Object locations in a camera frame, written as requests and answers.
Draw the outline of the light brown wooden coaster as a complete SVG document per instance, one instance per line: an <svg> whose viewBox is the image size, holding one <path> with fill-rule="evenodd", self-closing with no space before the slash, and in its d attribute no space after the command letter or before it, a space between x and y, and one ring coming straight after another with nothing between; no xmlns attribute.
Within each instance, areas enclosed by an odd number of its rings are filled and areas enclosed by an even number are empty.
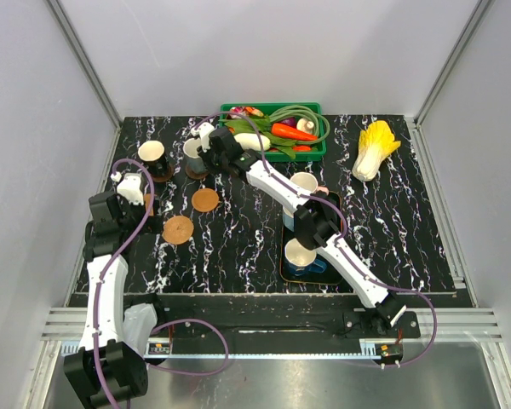
<svg viewBox="0 0 511 409"><path fill-rule="evenodd" d="M192 196L192 207L199 212L210 212L220 202L218 193L210 188L202 188Z"/></svg>
<svg viewBox="0 0 511 409"><path fill-rule="evenodd" d="M151 198L152 198L151 194L146 193L144 195L144 205L146 207L146 210L150 211L150 216L154 216L155 211L154 211L154 206L152 204Z"/></svg>

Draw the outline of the grey blue cup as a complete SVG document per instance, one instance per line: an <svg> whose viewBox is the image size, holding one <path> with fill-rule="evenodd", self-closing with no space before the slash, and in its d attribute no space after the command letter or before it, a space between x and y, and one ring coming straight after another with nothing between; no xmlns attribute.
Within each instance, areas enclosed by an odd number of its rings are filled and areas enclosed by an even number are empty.
<svg viewBox="0 0 511 409"><path fill-rule="evenodd" d="M198 154L198 149L201 146L201 141L195 138L186 140L183 145L183 153L187 158L187 166L195 174L202 174L207 171L204 161Z"/></svg>

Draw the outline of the dark walnut coaster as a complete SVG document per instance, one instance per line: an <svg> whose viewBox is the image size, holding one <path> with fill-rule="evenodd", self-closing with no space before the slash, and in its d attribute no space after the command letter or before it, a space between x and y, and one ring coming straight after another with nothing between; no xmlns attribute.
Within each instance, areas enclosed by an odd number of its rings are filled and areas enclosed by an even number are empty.
<svg viewBox="0 0 511 409"><path fill-rule="evenodd" d="M167 170L162 172L160 175L151 174L152 180L156 183L167 182L174 175L174 169L169 164Z"/></svg>
<svg viewBox="0 0 511 409"><path fill-rule="evenodd" d="M209 174L208 171L196 172L192 170L189 166L185 168L185 173L192 180L203 180Z"/></svg>

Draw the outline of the woven rattan coaster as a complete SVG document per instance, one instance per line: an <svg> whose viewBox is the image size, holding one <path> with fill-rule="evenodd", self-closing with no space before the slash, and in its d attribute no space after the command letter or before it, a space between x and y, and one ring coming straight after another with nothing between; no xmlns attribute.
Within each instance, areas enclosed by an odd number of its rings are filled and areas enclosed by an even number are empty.
<svg viewBox="0 0 511 409"><path fill-rule="evenodd" d="M164 223L163 239L172 245L186 243L193 234L194 225L186 216L173 216Z"/></svg>

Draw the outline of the white cup dark body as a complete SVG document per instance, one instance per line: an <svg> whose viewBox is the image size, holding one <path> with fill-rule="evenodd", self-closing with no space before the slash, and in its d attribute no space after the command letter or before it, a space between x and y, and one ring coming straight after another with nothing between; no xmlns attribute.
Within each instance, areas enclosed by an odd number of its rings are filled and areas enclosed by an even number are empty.
<svg viewBox="0 0 511 409"><path fill-rule="evenodd" d="M138 148L138 157L150 174L160 175L167 170L165 147L160 141L146 141Z"/></svg>

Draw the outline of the light blue cup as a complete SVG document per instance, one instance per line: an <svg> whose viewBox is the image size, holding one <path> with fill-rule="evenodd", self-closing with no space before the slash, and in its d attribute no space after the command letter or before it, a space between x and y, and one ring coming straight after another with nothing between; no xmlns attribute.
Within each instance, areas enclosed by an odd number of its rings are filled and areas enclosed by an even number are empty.
<svg viewBox="0 0 511 409"><path fill-rule="evenodd" d="M295 218L291 211L286 207L283 208L283 224L291 232L295 229Z"/></svg>

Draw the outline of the pink cup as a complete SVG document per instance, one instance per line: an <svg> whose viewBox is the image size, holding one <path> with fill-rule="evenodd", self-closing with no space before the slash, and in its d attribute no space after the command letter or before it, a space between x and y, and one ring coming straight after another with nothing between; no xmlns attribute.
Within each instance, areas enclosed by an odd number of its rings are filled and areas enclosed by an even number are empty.
<svg viewBox="0 0 511 409"><path fill-rule="evenodd" d="M296 195L298 197L320 196L327 197L330 193L327 187L321 187L317 178L308 172L297 172L290 181L297 186Z"/></svg>

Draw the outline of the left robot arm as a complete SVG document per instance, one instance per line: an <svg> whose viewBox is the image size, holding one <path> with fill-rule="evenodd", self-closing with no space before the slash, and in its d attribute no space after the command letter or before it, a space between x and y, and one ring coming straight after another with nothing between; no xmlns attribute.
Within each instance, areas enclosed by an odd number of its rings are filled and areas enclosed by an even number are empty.
<svg viewBox="0 0 511 409"><path fill-rule="evenodd" d="M144 360L149 337L164 333L167 315L158 298L123 304L131 242L158 231L160 218L143 193L105 191L89 198L83 259L89 276L86 321L78 351L64 371L85 408L116 407L148 389Z"/></svg>

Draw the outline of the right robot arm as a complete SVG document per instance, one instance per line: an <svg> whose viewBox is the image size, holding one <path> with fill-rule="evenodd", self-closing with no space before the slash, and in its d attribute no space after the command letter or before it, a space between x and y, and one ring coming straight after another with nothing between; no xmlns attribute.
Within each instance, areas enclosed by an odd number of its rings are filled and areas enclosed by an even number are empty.
<svg viewBox="0 0 511 409"><path fill-rule="evenodd" d="M300 245L323 257L353 288L372 315L370 327L380 337L401 326L406 306L395 290L384 285L349 248L340 231L344 217L323 192L310 193L275 170L263 151L245 150L229 129L203 122L191 134L201 141L198 156L212 172L227 172L262 190L294 216L294 236Z"/></svg>

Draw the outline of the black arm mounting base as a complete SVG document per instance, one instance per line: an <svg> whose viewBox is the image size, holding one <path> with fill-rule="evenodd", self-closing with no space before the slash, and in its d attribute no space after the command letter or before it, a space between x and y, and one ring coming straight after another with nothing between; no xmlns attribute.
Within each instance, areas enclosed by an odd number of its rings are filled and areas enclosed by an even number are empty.
<svg viewBox="0 0 511 409"><path fill-rule="evenodd" d="M161 322L206 320L225 336L234 354L346 353L362 338L382 343L416 340L418 318L406 312L391 329L353 295L137 294L125 307L156 302Z"/></svg>

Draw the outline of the dark blue cup front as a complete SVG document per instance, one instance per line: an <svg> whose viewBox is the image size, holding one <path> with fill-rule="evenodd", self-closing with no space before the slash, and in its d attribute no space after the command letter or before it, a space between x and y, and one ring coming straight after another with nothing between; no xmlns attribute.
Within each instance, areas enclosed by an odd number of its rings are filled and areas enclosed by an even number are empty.
<svg viewBox="0 0 511 409"><path fill-rule="evenodd" d="M317 258L316 250L307 249L297 239L286 243L284 257L288 271L295 276L322 274L327 270L327 263Z"/></svg>

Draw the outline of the orange carrot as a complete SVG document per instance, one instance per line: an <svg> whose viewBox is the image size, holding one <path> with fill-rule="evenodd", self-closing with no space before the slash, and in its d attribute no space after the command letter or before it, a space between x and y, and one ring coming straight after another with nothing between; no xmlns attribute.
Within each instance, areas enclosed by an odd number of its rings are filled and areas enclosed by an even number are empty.
<svg viewBox="0 0 511 409"><path fill-rule="evenodd" d="M294 141L316 141L318 139L316 135L308 134L307 132L281 123L273 124L271 133L274 136Z"/></svg>

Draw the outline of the white mushroom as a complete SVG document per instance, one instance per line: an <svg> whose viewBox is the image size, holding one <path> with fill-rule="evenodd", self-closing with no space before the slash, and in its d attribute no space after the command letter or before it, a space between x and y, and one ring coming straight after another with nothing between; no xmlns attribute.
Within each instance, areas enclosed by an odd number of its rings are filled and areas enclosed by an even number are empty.
<svg viewBox="0 0 511 409"><path fill-rule="evenodd" d="M313 121L307 118L300 118L297 121L296 128L302 132L313 135L315 130L315 124Z"/></svg>

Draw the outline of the green long beans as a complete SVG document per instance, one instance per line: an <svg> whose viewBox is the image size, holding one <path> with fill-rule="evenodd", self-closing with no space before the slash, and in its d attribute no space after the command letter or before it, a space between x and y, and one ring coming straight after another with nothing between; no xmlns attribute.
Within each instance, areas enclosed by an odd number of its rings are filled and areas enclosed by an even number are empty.
<svg viewBox="0 0 511 409"><path fill-rule="evenodd" d="M313 110L311 107L293 104L287 105L285 107L280 107L273 113L269 115L269 121L272 125L275 123L280 123L281 120L294 117L296 121L300 118L307 118L314 122L315 130L314 135L318 137L316 141L296 141L300 142L304 145L316 145L321 141L324 141L330 133L330 123L329 121L318 111Z"/></svg>

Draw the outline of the yellow napa cabbage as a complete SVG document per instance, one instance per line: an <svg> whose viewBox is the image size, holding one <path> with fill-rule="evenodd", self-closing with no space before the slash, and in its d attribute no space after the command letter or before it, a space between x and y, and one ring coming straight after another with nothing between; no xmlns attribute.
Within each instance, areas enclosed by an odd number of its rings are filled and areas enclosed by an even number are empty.
<svg viewBox="0 0 511 409"><path fill-rule="evenodd" d="M353 176L359 181L372 181L382 162L401 146L388 123L377 120L361 130L358 156L353 165Z"/></svg>

